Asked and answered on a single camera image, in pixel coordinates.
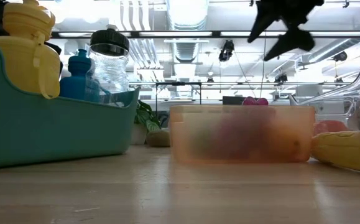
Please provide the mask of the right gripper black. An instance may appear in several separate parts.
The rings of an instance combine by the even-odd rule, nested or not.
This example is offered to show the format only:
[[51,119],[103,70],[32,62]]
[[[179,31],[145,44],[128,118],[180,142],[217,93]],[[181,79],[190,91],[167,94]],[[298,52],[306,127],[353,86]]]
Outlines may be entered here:
[[[324,0],[261,0],[256,2],[255,18],[248,43],[256,40],[274,21],[282,20],[287,27],[297,27],[307,22],[307,15]],[[288,51],[301,49],[311,51],[315,46],[312,35],[305,30],[291,29],[280,35],[276,44],[268,51],[264,61],[269,61]]]

